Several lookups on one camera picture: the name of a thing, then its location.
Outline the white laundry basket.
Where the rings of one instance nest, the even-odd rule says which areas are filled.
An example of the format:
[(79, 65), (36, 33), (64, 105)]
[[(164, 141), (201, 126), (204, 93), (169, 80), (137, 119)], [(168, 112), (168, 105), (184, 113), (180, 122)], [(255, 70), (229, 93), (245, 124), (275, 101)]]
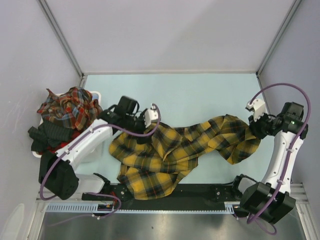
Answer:
[[(101, 104), (101, 94), (98, 91), (90, 91), (93, 100), (98, 100), (99, 105)], [(95, 149), (88, 153), (83, 159), (82, 163), (91, 163), (95, 161), (103, 151), (103, 145), (100, 143)]]

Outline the dark striped shirt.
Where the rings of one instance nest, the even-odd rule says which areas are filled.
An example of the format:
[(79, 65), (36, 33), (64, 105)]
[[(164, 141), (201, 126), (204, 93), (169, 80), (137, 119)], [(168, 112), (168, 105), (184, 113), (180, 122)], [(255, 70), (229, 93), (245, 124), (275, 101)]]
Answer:
[(44, 120), (38, 127), (32, 126), (27, 133), (33, 140), (31, 151), (36, 153), (47, 146), (56, 147), (62, 142), (69, 144), (81, 134), (78, 130), (61, 127), (47, 120)]

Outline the right aluminium frame post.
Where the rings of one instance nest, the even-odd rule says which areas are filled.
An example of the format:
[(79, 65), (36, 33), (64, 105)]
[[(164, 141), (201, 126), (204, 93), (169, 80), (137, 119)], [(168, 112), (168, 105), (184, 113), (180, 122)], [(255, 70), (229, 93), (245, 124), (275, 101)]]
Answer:
[(298, 11), (300, 5), (302, 4), (303, 0), (294, 0), (286, 13), (282, 23), (280, 24), (280, 27), (278, 28), (274, 38), (271, 41), (270, 46), (268, 47), (262, 61), (260, 62), (255, 75), (259, 79), (261, 77), (261, 74), (263, 70), (265, 69), (266, 65), (270, 61), (271, 57), (273, 56), (276, 48), (278, 47), (280, 41), (282, 40), (284, 34), (286, 33), (287, 28), (291, 24), (291, 21), (293, 20), (296, 12)]

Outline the yellow plaid shirt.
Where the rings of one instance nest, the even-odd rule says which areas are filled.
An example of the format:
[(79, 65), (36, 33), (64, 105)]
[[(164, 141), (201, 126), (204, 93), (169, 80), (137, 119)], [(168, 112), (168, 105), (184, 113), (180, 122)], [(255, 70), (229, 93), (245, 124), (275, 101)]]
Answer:
[(261, 143), (247, 123), (229, 114), (185, 127), (160, 123), (145, 143), (140, 140), (123, 132), (109, 145), (109, 154), (120, 162), (117, 180), (136, 200), (170, 195), (205, 154), (216, 151), (234, 165)]

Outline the aluminium frame post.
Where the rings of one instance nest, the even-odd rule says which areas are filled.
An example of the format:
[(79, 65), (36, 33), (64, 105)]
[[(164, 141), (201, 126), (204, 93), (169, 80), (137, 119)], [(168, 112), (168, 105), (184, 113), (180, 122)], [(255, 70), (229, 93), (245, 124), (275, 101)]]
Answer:
[(271, 57), (273, 56), (276, 48), (278, 47), (280, 41), (282, 40), (284, 34), (286, 33), (287, 28), (291, 24), (291, 21), (293, 20), (296, 12), (298, 11), (300, 5), (302, 4), (303, 0), (294, 0), (286, 13), (282, 23), (280, 24), (280, 27), (278, 28), (274, 38), (271, 41), (270, 46), (268, 47), (262, 61), (260, 62), (255, 75), (259, 79), (261, 77), (261, 74), (263, 70), (265, 69), (266, 65), (270, 61)]
[(37, 0), (37, 3), (39, 4), (44, 16), (46, 17), (53, 33), (55, 34), (58, 42), (60, 43), (62, 50), (64, 51), (66, 57), (68, 58), (70, 64), (72, 65), (73, 69), (75, 70), (77, 76), (78, 76), (78, 85), (81, 87), (83, 84), (84, 76), (83, 73), (73, 51), (70, 47), (70, 44), (68, 43), (53, 11), (51, 10), (51, 7), (48, 4), (47, 0)]

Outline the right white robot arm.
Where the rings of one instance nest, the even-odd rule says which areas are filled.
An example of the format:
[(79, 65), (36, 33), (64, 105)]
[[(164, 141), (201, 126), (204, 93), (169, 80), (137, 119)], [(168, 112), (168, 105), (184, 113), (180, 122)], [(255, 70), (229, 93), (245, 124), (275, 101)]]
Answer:
[(257, 215), (260, 219), (275, 224), (296, 205), (291, 194), (291, 176), (296, 156), (308, 133), (303, 122), (304, 107), (295, 102), (286, 102), (281, 112), (267, 114), (265, 102), (256, 99), (247, 103), (252, 112), (248, 118), (249, 129), (262, 140), (274, 138), (273, 152), (267, 171), (261, 181), (244, 174), (234, 179), (230, 188), (231, 196), (240, 201), (234, 207), (234, 215), (248, 218)]

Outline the left aluminium frame post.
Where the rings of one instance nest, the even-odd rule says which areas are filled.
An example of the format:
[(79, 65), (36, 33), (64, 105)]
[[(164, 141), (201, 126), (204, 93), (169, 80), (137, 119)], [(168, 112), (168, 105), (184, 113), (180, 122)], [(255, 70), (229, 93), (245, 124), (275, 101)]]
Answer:
[(68, 43), (53, 11), (51, 10), (51, 7), (48, 4), (47, 0), (37, 0), (37, 3), (39, 4), (44, 16), (46, 17), (53, 33), (55, 34), (58, 42), (60, 43), (62, 50), (64, 51), (66, 57), (68, 58), (70, 64), (72, 65), (73, 69), (75, 70), (77, 76), (78, 76), (78, 85), (81, 87), (83, 84), (84, 76), (83, 73), (73, 51), (70, 47), (70, 44)]

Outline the red black plaid shirt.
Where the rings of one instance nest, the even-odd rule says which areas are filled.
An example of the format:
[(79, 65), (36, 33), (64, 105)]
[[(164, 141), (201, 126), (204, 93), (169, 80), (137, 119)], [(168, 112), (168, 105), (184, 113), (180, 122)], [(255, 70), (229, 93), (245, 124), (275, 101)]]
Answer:
[(43, 154), (44, 152), (46, 152), (46, 151), (55, 153), (57, 150), (65, 147), (65, 146), (67, 146), (67, 145), (68, 145), (67, 142), (62, 142), (62, 143), (60, 143), (60, 144), (59, 144), (58, 146), (56, 146), (56, 147), (52, 147), (52, 146), (49, 146), (49, 145), (48, 145), (47, 147), (43, 148), (41, 151), (38, 151), (37, 153), (38, 153), (39, 155), (42, 155), (42, 154)]

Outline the red blue plaid shirt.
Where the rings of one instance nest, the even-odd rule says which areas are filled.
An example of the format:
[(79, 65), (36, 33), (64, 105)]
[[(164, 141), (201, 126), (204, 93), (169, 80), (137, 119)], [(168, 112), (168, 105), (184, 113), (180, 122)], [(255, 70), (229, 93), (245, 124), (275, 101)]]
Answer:
[(47, 91), (48, 97), (37, 113), (44, 121), (50, 121), (60, 127), (82, 132), (103, 111), (99, 101), (82, 87), (72, 87), (60, 95), (53, 93), (50, 89)]

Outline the aluminium front rail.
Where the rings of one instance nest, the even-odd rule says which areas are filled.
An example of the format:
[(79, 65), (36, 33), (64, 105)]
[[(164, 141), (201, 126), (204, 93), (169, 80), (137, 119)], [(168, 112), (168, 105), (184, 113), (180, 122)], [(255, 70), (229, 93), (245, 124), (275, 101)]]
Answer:
[[(290, 185), (290, 197), (296, 200), (297, 204), (307, 204), (309, 202), (305, 192), (305, 188), (301, 183), (292, 183)], [(129, 190), (122, 184), (112, 183), (107, 193), (110, 195), (115, 193), (122, 202), (128, 202), (134, 199)], [(202, 200), (208, 199), (214, 203), (218, 202), (239, 202), (240, 197), (236, 196), (236, 193), (231, 190), (230, 185), (223, 184), (178, 184), (175, 190), (168, 196), (158, 198), (158, 201), (177, 200), (178, 198), (186, 197), (188, 200), (200, 198)], [(103, 196), (97, 196), (87, 193), (76, 192), (71, 195), (66, 201), (102, 201), (106, 202), (107, 198)]]

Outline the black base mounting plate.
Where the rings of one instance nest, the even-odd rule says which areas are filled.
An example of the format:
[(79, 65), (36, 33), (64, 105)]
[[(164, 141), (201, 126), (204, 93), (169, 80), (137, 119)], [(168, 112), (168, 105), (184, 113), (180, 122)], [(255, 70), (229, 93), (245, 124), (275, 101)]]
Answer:
[(116, 206), (121, 200), (121, 210), (124, 211), (171, 211), (171, 212), (222, 212), (231, 205), (232, 211), (238, 217), (246, 217), (249, 212), (240, 207), (240, 195), (232, 184), (178, 184), (173, 192), (165, 197), (148, 200), (134, 198), (123, 184), (106, 183), (99, 193), (84, 193), (83, 201), (111, 201)]

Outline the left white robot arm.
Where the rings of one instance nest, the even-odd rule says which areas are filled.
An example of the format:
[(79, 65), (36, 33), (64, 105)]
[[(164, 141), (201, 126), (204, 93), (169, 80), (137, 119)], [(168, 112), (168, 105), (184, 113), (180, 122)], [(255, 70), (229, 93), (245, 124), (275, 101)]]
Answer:
[(67, 200), (74, 194), (107, 199), (111, 193), (108, 179), (99, 173), (78, 174), (77, 168), (98, 145), (112, 138), (118, 131), (146, 139), (154, 131), (145, 133), (145, 130), (152, 123), (159, 123), (160, 119), (161, 114), (156, 104), (140, 111), (136, 100), (122, 96), (117, 104), (103, 110), (86, 130), (66, 146), (55, 152), (47, 151), (42, 154), (38, 175), (40, 199), (52, 199), (45, 196), (45, 190), (61, 200)]

